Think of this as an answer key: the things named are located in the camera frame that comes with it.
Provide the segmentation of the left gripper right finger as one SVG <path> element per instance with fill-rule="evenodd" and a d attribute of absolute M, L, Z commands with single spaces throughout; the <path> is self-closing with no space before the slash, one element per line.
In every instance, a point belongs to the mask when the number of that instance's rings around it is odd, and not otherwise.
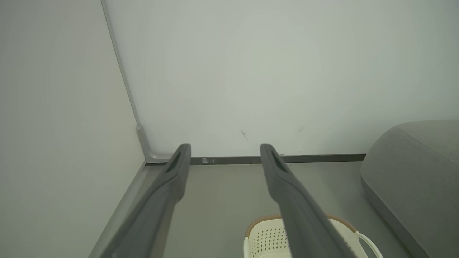
<path fill-rule="evenodd" d="M 260 146 L 271 198 L 278 204 L 294 258 L 353 258 L 328 217 L 298 181 L 275 148 Z"/>

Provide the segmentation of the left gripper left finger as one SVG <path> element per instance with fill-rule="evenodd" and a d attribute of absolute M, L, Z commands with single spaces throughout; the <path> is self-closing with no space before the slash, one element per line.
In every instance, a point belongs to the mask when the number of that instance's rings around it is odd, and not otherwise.
<path fill-rule="evenodd" d="M 185 194 L 191 145 L 180 145 L 155 180 L 133 201 L 131 184 L 90 253 L 91 258 L 161 258 L 176 204 Z"/>

